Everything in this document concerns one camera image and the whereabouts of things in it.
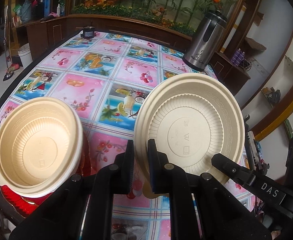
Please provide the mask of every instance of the table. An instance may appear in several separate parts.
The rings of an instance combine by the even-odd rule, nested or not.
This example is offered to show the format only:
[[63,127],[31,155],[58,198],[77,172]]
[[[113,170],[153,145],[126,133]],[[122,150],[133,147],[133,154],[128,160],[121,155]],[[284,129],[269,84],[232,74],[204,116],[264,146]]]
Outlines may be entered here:
[[[82,121],[90,145],[91,174],[95,174],[113,163],[115,156],[124,152],[127,140],[133,138],[143,97],[171,76],[195,72],[183,63],[182,56],[172,48],[120,34],[97,32],[95,38],[84,40],[78,33],[33,62],[8,88],[0,99],[0,125],[29,99],[50,96],[64,100]],[[217,79],[209,65],[203,74]],[[121,111],[127,95],[132,95],[135,103],[124,116]],[[248,166],[245,150],[239,164]],[[170,239],[168,198],[147,199],[142,195],[143,183],[135,166],[130,194],[114,197],[112,230],[122,224],[136,239]],[[255,197],[251,193],[231,180],[225,186],[253,209]],[[0,208],[9,218],[18,214],[16,223],[43,201],[21,198],[8,193],[7,188],[1,191],[5,198],[0,198]]]

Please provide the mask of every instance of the yellow stripe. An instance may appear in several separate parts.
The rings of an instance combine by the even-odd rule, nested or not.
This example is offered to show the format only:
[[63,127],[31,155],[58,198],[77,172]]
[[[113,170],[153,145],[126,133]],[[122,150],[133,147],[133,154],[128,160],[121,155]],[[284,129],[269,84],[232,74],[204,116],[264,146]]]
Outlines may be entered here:
[[278,128],[284,121],[293,113],[293,101],[288,105],[288,107],[280,114],[268,127],[255,136],[257,141],[261,141],[272,133],[276,128]]

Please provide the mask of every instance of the stainless steel kettle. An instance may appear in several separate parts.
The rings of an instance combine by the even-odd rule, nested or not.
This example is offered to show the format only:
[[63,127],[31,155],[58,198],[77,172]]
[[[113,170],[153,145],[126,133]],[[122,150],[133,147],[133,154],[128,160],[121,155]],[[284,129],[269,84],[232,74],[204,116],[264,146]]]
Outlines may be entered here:
[[190,68],[203,71],[211,59],[226,28],[226,17],[219,11],[208,11],[192,37],[182,60]]

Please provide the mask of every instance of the black handle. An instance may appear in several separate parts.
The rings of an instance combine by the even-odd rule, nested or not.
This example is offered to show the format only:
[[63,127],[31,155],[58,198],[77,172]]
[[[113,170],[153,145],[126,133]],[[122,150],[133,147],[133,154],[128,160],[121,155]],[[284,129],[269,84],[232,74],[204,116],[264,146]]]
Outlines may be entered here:
[[209,38],[211,37],[212,32],[214,31],[215,26],[217,25],[218,19],[215,17],[211,20],[210,24],[208,25],[208,28],[205,31],[205,34],[203,36],[203,41],[207,42]]

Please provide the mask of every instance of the white plate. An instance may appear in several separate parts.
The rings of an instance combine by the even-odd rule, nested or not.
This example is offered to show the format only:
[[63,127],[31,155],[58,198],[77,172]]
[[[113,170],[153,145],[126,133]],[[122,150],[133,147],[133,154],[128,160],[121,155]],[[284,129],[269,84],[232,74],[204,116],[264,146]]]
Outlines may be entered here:
[[196,175],[209,172],[224,184],[228,177],[211,165],[211,158],[222,153],[239,162],[244,146],[243,117],[234,96],[219,81],[198,73],[180,74],[148,95],[135,122],[136,160],[148,182],[150,138],[171,163]]

